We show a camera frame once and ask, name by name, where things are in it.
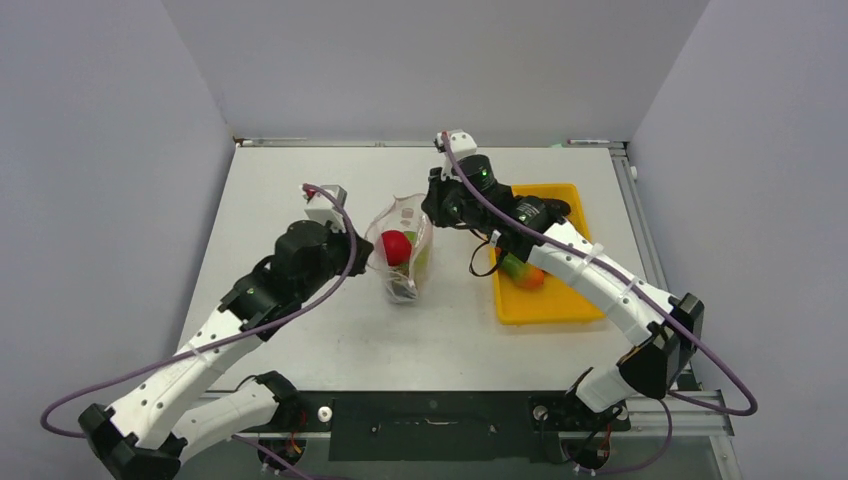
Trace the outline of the green cabbage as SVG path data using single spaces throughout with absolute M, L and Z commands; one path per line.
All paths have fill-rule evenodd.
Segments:
M 404 231 L 412 250 L 408 261 L 402 266 L 401 272 L 415 282 L 423 282 L 428 277 L 430 254 L 432 250 L 432 235 L 419 234 L 414 231 Z

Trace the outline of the clear zip top bag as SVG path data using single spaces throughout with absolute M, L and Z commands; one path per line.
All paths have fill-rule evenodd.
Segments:
M 433 225 L 423 211 L 424 200 L 423 193 L 394 197 L 366 231 L 374 246 L 368 267 L 395 304 L 417 302 L 430 277 Z

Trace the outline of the red tomato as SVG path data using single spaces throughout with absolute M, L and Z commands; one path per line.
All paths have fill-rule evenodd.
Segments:
M 412 256 L 412 242 L 405 232 L 386 230 L 380 236 L 384 258 L 389 267 L 406 264 Z

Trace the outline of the dark purple eggplant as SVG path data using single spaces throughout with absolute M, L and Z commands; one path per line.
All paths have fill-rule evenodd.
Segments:
M 419 296 L 415 282 L 405 277 L 390 279 L 387 282 L 387 294 L 395 303 L 414 302 Z

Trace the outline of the green orange mango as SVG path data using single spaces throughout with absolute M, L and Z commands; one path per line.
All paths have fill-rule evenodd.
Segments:
M 544 284 L 545 273 L 539 268 L 527 264 L 512 254 L 507 254 L 501 261 L 499 270 L 513 284 L 521 289 L 536 290 Z

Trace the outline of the yellow plastic tray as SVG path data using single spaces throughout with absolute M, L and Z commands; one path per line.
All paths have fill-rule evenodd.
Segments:
M 515 195 L 565 201 L 571 209 L 568 221 L 583 237 L 591 238 L 575 185 L 524 184 L 514 185 L 512 191 Z M 492 275 L 495 310 L 502 324 L 574 324 L 603 318 L 601 310 L 552 274 L 539 270 L 528 274 L 524 283 L 519 283 L 509 276 L 513 270 L 506 260 Z

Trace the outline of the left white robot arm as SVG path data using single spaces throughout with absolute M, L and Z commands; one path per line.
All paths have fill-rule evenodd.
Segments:
M 78 423 L 95 456 L 116 479 L 172 479 L 203 450 L 257 426 L 289 428 L 299 392 L 276 371 L 201 407 L 195 401 L 242 357 L 278 331 L 277 321 L 336 277 L 361 275 L 374 246 L 359 234 L 311 220 L 292 223 L 221 299 L 207 321 L 141 385 L 108 406 L 92 404 Z

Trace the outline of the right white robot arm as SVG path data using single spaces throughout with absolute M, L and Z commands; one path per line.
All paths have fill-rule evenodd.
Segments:
M 606 367 L 593 366 L 570 389 L 567 419 L 589 428 L 636 394 L 663 399 L 700 348 L 704 305 L 675 297 L 612 260 L 581 235 L 559 198 L 520 195 L 499 183 L 487 156 L 434 167 L 422 202 L 439 228 L 483 234 L 497 249 L 557 278 L 602 312 L 630 347 Z

